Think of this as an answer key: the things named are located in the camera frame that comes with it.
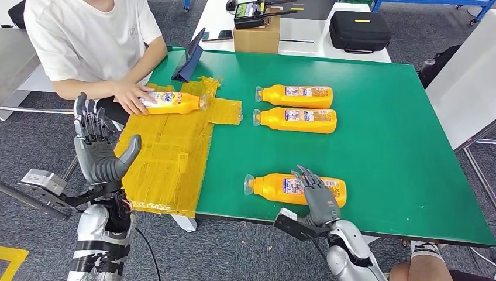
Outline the person's right hand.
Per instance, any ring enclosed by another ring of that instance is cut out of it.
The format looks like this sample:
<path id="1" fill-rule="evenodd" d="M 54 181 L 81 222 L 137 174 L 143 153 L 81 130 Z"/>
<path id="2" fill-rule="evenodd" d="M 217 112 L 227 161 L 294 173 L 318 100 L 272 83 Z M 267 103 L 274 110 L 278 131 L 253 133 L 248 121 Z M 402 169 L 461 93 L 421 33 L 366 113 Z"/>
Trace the person's right hand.
<path id="1" fill-rule="evenodd" d="M 114 101 L 119 103 L 128 114 L 143 115 L 148 113 L 143 100 L 152 104 L 157 101 L 150 93 L 154 90 L 149 87 L 126 81 L 112 81 Z"/>

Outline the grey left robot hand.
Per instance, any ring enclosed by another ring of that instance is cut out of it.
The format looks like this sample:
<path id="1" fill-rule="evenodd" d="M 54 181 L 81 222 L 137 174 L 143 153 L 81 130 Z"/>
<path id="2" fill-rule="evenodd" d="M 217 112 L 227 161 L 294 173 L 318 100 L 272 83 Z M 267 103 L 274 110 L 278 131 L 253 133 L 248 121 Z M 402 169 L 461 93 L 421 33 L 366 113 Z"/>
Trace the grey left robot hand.
<path id="1" fill-rule="evenodd" d="M 74 146 L 81 171 L 92 185 L 119 182 L 138 157 L 142 138 L 138 134 L 131 136 L 127 148 L 117 157 L 103 120 L 105 110 L 94 112 L 89 105 L 94 105 L 94 100 L 87 100 L 84 92 L 74 102 Z"/>

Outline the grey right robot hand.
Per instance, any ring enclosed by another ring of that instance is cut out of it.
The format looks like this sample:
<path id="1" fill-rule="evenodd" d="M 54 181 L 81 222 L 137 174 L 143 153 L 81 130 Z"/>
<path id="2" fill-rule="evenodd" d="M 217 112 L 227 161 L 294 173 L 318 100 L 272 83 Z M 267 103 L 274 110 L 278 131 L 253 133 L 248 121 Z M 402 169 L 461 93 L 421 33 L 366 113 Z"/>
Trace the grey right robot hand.
<path id="1" fill-rule="evenodd" d="M 306 167 L 297 165 L 297 168 L 300 172 L 292 170 L 291 173 L 299 180 L 309 207 L 309 214 L 300 221 L 314 227 L 322 227 L 341 219 L 340 208 L 332 190 Z"/>

